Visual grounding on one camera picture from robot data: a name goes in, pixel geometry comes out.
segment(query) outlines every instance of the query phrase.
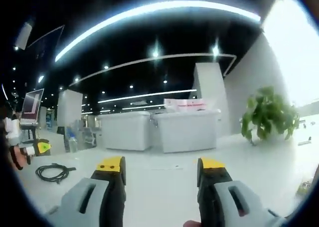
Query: recessed ceiling light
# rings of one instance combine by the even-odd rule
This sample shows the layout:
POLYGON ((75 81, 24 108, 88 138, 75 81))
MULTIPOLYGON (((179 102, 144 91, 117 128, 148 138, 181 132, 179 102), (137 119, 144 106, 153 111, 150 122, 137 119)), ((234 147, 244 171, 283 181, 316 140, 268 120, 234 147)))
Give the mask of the recessed ceiling light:
POLYGON ((154 51, 153 52, 153 57, 158 57, 159 56, 159 53, 157 51, 154 51))
POLYGON ((219 55, 219 49, 218 49, 218 46, 217 46, 217 45, 215 45, 215 46, 213 47, 212 51, 213 51, 213 55, 214 55, 214 56, 218 56, 218 55, 219 55))
POLYGON ((39 79, 38 79, 38 83, 41 83, 41 81, 42 81, 43 78, 44 78, 44 76, 41 75, 41 76, 39 77, 39 79))

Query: potted plant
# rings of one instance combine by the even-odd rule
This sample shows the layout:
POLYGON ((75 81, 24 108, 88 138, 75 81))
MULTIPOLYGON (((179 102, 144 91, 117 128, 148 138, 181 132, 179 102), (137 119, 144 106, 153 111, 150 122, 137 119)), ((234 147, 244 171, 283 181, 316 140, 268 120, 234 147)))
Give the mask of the potted plant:
POLYGON ((257 136, 266 140, 271 136, 284 134, 288 140, 299 126, 299 115, 294 106, 284 102, 282 96, 274 93, 272 86, 260 88, 256 95, 247 100, 247 111, 242 117, 241 134, 252 144, 252 130, 257 128, 257 136))

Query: desk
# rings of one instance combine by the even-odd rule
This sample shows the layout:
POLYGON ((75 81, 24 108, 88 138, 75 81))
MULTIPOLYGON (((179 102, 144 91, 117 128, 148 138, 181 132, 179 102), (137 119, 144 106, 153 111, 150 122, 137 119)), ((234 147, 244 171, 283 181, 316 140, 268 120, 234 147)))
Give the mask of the desk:
POLYGON ((298 186, 305 175, 313 175, 319 163, 318 143, 298 146, 297 140, 251 146, 241 135, 217 140, 213 150, 169 153, 105 150, 96 147, 33 159, 17 172, 31 201, 42 212, 59 205, 61 198, 81 178, 90 177, 103 158, 126 157, 127 201, 124 226, 182 226, 186 220, 199 220, 197 204, 197 158, 205 156, 226 164, 233 180, 240 180, 260 196, 263 205, 281 216, 289 215, 300 202, 298 186), (61 182, 41 181, 35 170, 56 162, 76 167, 61 182))

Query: computer monitor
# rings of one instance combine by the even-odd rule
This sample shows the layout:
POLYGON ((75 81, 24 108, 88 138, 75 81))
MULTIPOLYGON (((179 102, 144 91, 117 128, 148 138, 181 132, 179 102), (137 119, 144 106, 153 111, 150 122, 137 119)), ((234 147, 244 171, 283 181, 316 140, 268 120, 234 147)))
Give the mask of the computer monitor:
POLYGON ((39 89, 25 94, 21 111, 21 120, 31 120, 36 122, 43 91, 44 89, 39 89))

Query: white pillar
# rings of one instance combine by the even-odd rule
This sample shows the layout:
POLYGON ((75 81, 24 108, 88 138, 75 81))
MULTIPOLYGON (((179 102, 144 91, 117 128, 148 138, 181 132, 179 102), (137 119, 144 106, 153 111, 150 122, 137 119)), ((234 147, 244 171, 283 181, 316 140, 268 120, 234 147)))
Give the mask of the white pillar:
POLYGON ((94 115, 88 115, 88 127, 95 127, 95 116, 94 115))
POLYGON ((40 108, 38 122, 39 122, 41 129, 46 128, 46 107, 40 108))
POLYGON ((220 109, 221 115, 217 124, 217 137, 230 134, 229 111, 224 81, 218 63, 196 63, 194 87, 197 98, 204 99, 207 109, 220 109))
POLYGON ((74 121, 81 120, 83 94, 64 90, 59 94, 57 125, 70 126, 74 121))

